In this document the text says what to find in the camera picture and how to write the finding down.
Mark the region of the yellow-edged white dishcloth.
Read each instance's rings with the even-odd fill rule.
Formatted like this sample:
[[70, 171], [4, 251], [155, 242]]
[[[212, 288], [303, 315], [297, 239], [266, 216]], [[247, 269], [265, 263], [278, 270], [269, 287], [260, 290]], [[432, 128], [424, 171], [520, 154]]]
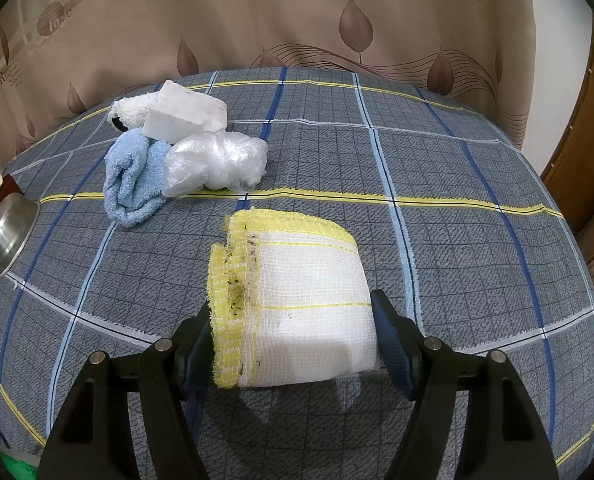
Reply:
[[323, 382], [381, 364], [358, 245], [333, 221], [236, 211], [211, 248], [207, 299], [219, 388]]

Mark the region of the light blue towel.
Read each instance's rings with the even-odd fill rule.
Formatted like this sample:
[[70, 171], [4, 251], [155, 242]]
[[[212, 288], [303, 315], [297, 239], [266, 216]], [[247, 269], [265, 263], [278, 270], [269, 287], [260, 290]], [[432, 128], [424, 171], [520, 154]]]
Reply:
[[107, 217], [132, 228], [167, 203], [163, 196], [165, 141], [148, 138], [141, 128], [122, 133], [105, 155], [104, 208]]

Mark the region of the clear plastic bag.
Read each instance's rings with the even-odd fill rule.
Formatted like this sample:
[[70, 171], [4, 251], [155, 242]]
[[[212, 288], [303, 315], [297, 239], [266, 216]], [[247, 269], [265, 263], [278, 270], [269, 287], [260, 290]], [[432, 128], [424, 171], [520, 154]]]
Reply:
[[265, 175], [268, 151], [265, 140], [242, 132], [193, 133], [176, 143], [163, 159], [161, 192], [166, 197], [203, 188], [248, 192]]

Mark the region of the white fluffy plush toy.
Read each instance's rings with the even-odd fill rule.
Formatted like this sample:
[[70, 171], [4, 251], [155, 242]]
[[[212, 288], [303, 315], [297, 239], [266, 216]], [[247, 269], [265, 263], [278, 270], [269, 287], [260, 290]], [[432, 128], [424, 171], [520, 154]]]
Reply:
[[156, 92], [148, 92], [117, 100], [108, 111], [107, 122], [120, 132], [142, 128], [156, 98]]

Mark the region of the green booklet package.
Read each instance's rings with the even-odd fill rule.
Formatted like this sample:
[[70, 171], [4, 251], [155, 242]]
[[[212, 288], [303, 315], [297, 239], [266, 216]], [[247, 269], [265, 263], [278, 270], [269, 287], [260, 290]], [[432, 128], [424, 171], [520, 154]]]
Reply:
[[41, 457], [0, 446], [0, 456], [6, 469], [16, 480], [36, 480]]

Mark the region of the grey plaid tablecloth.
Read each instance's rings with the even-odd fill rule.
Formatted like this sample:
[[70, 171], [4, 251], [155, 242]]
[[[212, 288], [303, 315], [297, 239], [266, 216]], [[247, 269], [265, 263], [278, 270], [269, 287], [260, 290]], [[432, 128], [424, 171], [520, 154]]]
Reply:
[[582, 474], [594, 457], [594, 289], [555, 200], [502, 131], [443, 96], [354, 73], [258, 68], [185, 84], [268, 143], [250, 195], [199, 193], [116, 226], [102, 195], [117, 138], [106, 104], [4, 166], [41, 204], [0, 278], [0, 430], [12, 448], [41, 452], [92, 351], [137, 353], [194, 315], [225, 218], [254, 207], [338, 223], [370, 288], [422, 333], [505, 351], [559, 475]]

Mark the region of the stainless steel bowl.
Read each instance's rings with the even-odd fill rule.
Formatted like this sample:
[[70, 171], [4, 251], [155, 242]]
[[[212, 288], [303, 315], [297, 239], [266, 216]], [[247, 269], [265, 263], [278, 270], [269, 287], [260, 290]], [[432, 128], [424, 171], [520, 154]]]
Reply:
[[22, 253], [39, 218], [39, 200], [11, 193], [0, 203], [0, 278]]

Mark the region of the white sponge block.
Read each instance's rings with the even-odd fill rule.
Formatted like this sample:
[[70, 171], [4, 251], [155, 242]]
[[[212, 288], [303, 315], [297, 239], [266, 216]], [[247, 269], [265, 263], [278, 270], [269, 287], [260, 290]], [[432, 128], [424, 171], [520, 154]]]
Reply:
[[215, 133], [225, 128], [227, 104], [167, 80], [148, 105], [142, 134], [176, 144], [194, 133]]

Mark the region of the beige leaf-print curtain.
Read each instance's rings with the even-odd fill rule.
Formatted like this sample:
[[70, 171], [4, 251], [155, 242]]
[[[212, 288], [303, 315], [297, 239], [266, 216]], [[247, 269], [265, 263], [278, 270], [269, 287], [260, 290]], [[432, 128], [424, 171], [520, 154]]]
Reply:
[[532, 0], [3, 0], [0, 166], [113, 96], [248, 66], [414, 84], [521, 145], [535, 56]]

